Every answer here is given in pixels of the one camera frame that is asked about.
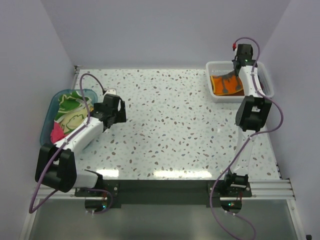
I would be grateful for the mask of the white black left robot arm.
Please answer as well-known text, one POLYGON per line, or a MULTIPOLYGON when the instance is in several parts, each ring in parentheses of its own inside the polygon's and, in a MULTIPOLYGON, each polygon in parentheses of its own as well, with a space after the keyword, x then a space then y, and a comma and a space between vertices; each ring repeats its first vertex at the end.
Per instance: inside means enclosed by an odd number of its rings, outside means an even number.
POLYGON ((125 123, 126 106, 120 96, 105 94, 102 102, 93 105, 85 118, 67 137, 55 144, 46 143, 39 150, 35 181, 67 193, 71 189, 86 188, 92 196, 103 193, 102 175, 78 166, 79 154, 113 124, 125 123))

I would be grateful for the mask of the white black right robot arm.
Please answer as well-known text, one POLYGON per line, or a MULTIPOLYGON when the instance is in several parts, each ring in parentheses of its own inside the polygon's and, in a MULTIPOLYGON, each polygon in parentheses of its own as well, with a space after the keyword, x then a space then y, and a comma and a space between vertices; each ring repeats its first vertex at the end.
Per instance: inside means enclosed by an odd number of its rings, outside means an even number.
POLYGON ((249 162, 252 155, 255 134, 267 121, 272 103, 265 99, 258 78, 258 64, 253 59, 253 47, 250 44, 233 44, 235 57, 233 68, 235 77, 242 82, 244 98, 235 115, 238 127, 238 140, 235 160, 229 167, 223 180, 223 192, 227 196, 235 196, 239 191, 248 191, 249 162))

